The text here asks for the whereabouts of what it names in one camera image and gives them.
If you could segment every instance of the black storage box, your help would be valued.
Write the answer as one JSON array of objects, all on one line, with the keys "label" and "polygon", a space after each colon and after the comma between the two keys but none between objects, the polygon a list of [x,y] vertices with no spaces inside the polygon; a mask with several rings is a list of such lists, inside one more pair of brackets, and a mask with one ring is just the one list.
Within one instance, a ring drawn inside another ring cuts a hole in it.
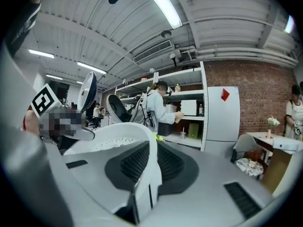
[{"label": "black storage box", "polygon": [[158,135],[169,136],[172,134],[172,124],[159,123]]}]

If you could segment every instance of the white shelving unit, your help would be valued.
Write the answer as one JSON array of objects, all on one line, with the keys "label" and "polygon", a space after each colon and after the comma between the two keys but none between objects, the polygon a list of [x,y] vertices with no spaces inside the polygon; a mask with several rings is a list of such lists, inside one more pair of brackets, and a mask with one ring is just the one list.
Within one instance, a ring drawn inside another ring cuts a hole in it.
[{"label": "white shelving unit", "polygon": [[[140,92],[146,92],[147,88],[152,85],[154,82],[159,80],[165,81],[169,87],[174,87],[176,83],[179,85],[197,85],[202,84],[202,90],[193,90],[193,91],[181,91],[172,93],[170,96],[164,96],[163,98],[169,102],[180,102],[182,100],[197,100],[204,102],[204,117],[198,116],[185,116],[182,120],[194,120],[194,121],[203,121],[203,135],[198,139],[191,139],[186,137],[185,139],[180,138],[180,134],[172,133],[169,136],[163,136],[167,141],[174,142],[177,144],[188,145],[200,148],[201,151],[204,151],[207,135],[207,123],[208,123],[208,94],[207,94],[207,84],[206,76],[204,70],[204,64],[201,61],[199,68],[176,71],[166,75],[159,76],[158,72],[155,72],[153,78],[147,79],[144,81],[139,81],[125,87],[116,88],[117,91],[121,91],[126,94],[135,94]],[[123,98],[121,101],[125,104],[133,103],[134,97]]]}]

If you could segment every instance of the fluorescent light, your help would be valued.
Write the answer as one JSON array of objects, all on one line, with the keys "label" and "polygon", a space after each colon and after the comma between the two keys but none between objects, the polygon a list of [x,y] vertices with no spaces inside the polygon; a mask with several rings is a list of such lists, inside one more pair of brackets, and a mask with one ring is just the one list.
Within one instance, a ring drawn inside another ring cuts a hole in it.
[{"label": "fluorescent light", "polygon": [[44,52],[41,52],[41,51],[29,50],[29,52],[32,53],[32,54],[42,55],[42,56],[46,56],[46,57],[53,58],[53,59],[55,58],[55,56],[53,54],[44,53]]},{"label": "fluorescent light", "polygon": [[292,30],[293,30],[293,28],[294,28],[294,19],[293,19],[293,17],[292,16],[288,16],[288,22],[287,22],[287,24],[286,24],[286,27],[285,27],[285,32],[286,33],[290,33]]},{"label": "fluorescent light", "polygon": [[84,63],[82,63],[82,62],[78,62],[77,64],[78,64],[78,66],[82,66],[82,67],[85,67],[85,68],[94,70],[94,71],[96,71],[96,72],[99,72],[99,73],[102,73],[102,74],[106,74],[106,71],[103,71],[103,70],[100,70],[100,69],[98,69],[98,68],[89,66],[89,65],[84,64]]},{"label": "fluorescent light", "polygon": [[54,78],[54,79],[63,80],[63,78],[55,77],[55,76],[52,76],[52,75],[46,75],[46,76],[49,77],[49,78]]},{"label": "fluorescent light", "polygon": [[154,2],[159,6],[173,29],[182,26],[181,19],[170,0],[154,0]]}]

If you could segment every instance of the white refrigerator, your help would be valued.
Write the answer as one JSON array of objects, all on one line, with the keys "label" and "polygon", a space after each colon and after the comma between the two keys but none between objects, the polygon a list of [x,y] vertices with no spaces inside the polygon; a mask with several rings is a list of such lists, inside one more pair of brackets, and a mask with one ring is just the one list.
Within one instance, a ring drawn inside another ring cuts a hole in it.
[{"label": "white refrigerator", "polygon": [[[229,96],[221,97],[225,89]],[[208,126],[204,152],[224,158],[231,157],[240,128],[238,87],[208,87]]]}]

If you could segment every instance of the ceiling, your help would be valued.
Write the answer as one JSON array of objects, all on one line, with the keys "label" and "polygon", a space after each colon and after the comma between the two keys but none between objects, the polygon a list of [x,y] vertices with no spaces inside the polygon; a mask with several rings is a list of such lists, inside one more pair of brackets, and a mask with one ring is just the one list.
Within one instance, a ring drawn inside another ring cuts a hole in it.
[{"label": "ceiling", "polygon": [[[40,63],[45,72],[67,82],[84,80],[89,69],[77,61],[107,71],[99,89],[107,90],[178,63],[251,59],[294,67],[302,52],[296,30],[284,32],[288,15],[275,0],[170,0],[183,26],[172,30],[153,0],[42,0],[36,25],[17,53],[17,59]],[[135,63],[133,58],[166,41],[173,47]],[[27,49],[52,53],[40,58]]]}]

